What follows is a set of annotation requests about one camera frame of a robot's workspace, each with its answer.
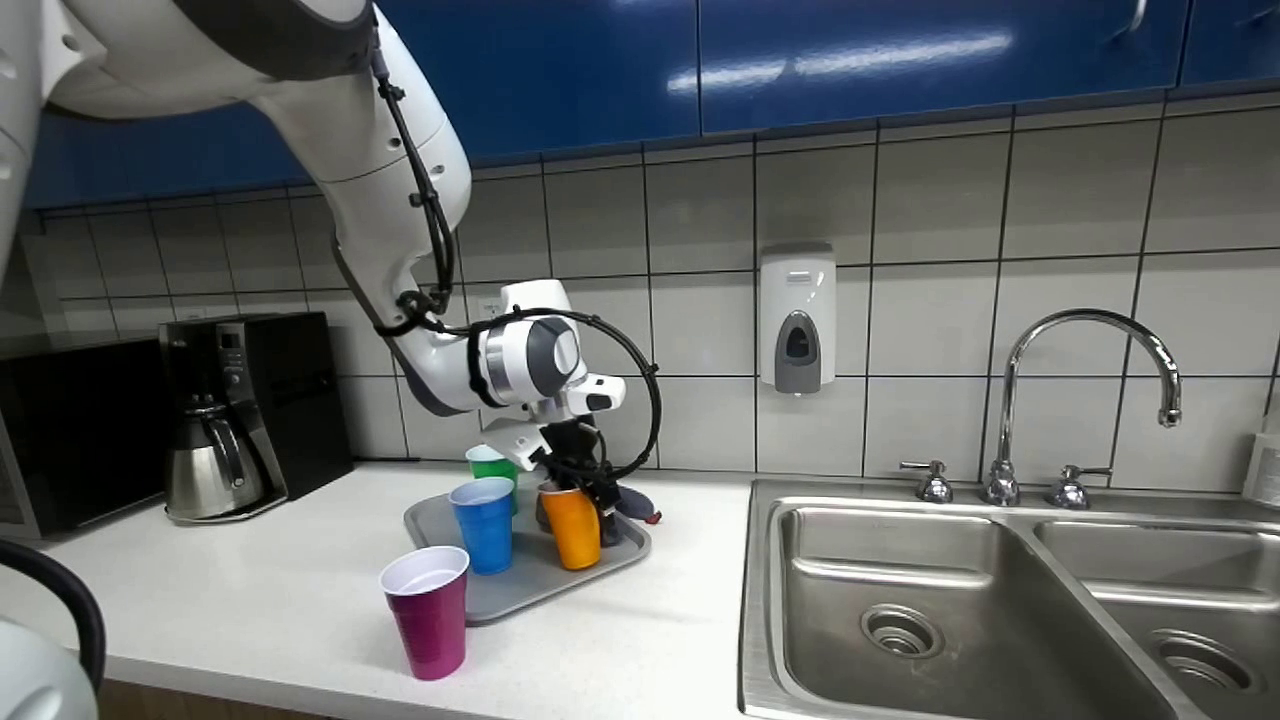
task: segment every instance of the sink basin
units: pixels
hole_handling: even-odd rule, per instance
[[[1195,716],[1030,533],[987,508],[753,490],[746,716]]]
[[[1209,716],[1280,716],[1277,533],[1046,519],[1036,534]]]

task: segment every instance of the sink drain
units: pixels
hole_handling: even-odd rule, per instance
[[[1158,662],[1173,667],[1177,674],[1231,689],[1231,692],[1255,689],[1255,671],[1246,662],[1240,662],[1211,637],[1183,633],[1183,628],[1158,628],[1158,633],[1151,633],[1151,639],[1157,639]]]
[[[908,605],[869,608],[865,637],[892,656],[932,656],[942,646],[942,633]]]

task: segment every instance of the green cup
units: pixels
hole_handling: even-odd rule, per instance
[[[521,490],[514,490],[521,473],[505,450],[497,450],[488,445],[477,445],[477,446],[469,446],[469,468],[472,468],[477,481],[511,482],[511,513],[521,508]]]

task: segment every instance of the blue cup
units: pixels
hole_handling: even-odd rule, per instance
[[[511,569],[511,482],[472,481],[446,490],[477,577]]]

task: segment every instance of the soap dispenser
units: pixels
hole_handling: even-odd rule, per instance
[[[760,255],[760,381],[820,393],[837,381],[837,255],[792,245]]]

